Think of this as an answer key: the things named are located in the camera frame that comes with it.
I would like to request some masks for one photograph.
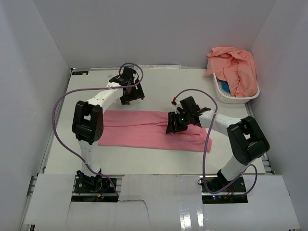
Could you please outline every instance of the cloth fold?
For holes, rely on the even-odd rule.
[[[184,132],[166,134],[168,112],[107,110],[98,145],[202,152],[207,132],[189,125]],[[209,140],[207,151],[211,150]]]
[[[205,75],[216,74],[227,81],[231,96],[250,97],[257,93],[257,78],[252,54],[235,47],[215,47],[207,54]]]

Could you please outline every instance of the blue wire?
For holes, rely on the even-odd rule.
[[[107,187],[104,191],[102,191],[101,195],[103,195],[108,189],[109,189],[109,187]]]

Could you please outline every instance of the blue object in basket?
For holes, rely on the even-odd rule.
[[[226,81],[222,81],[221,86],[226,92],[230,92],[229,84]]]

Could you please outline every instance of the folded cloth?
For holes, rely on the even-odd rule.
[[[250,97],[257,93],[257,78],[252,54],[235,47],[215,47],[207,54],[205,75],[215,73],[227,81],[231,96]]]
[[[189,125],[188,129],[166,134],[168,112],[107,110],[103,114],[104,130],[101,146],[155,148],[202,152],[207,132]],[[207,151],[211,150],[209,140]]]

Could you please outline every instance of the white basket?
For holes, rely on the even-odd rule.
[[[214,88],[217,94],[217,97],[220,101],[224,103],[246,103],[251,99],[256,98],[260,94],[260,89],[257,84],[258,91],[254,96],[251,97],[233,97],[230,95],[230,92],[225,91],[222,88],[222,81],[216,78],[215,73],[213,74]]]

